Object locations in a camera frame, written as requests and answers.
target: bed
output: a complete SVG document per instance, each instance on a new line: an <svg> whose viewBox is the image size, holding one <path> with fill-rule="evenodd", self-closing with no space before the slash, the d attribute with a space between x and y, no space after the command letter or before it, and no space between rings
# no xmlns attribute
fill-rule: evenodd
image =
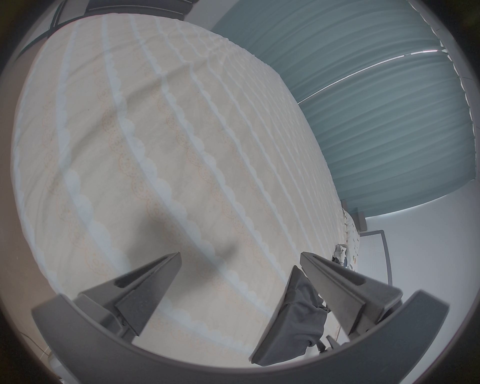
<svg viewBox="0 0 480 384"><path fill-rule="evenodd" d="M330 259L353 233L279 75L155 16L92 16L46 41L17 105L12 181L57 293L180 251L134 344L197 364L251 366L300 253ZM324 336L338 330L329 314Z"/></svg>

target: striped bed sheet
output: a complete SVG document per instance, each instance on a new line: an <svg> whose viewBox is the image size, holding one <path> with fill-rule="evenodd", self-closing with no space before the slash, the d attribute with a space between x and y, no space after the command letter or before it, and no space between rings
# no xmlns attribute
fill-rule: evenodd
<svg viewBox="0 0 480 384"><path fill-rule="evenodd" d="M279 75L178 20L107 14L53 34L17 105L12 181L33 256L70 298L180 251L134 344L197 364L251 366L300 253L346 241Z"/></svg>

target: floor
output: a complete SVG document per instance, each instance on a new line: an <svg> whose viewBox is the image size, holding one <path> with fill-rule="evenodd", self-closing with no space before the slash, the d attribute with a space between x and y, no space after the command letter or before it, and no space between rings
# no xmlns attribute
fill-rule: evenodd
<svg viewBox="0 0 480 384"><path fill-rule="evenodd" d="M15 324L25 343L47 367L50 352L40 335L31 309L52 298L55 293L43 277L23 236L15 206L10 177L10 149L13 118L18 97L30 66L44 40L26 51L2 74L0 81L0 304L11 323Z"/></svg>

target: teal curtain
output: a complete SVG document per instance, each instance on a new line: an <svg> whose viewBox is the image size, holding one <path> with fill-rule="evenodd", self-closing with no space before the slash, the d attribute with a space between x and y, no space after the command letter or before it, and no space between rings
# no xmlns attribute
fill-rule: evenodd
<svg viewBox="0 0 480 384"><path fill-rule="evenodd" d="M465 92L407 1L240 0L213 32L280 74L349 208L389 213L475 178Z"/></svg>

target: bed sheet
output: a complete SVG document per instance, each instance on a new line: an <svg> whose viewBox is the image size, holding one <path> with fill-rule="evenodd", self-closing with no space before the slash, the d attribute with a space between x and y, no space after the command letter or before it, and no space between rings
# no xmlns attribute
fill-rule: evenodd
<svg viewBox="0 0 480 384"><path fill-rule="evenodd" d="M17 106L12 181L36 262L70 298L180 251L134 344L198 364L251 366L300 253L346 241L279 75L177 20L108 14L52 35Z"/></svg>

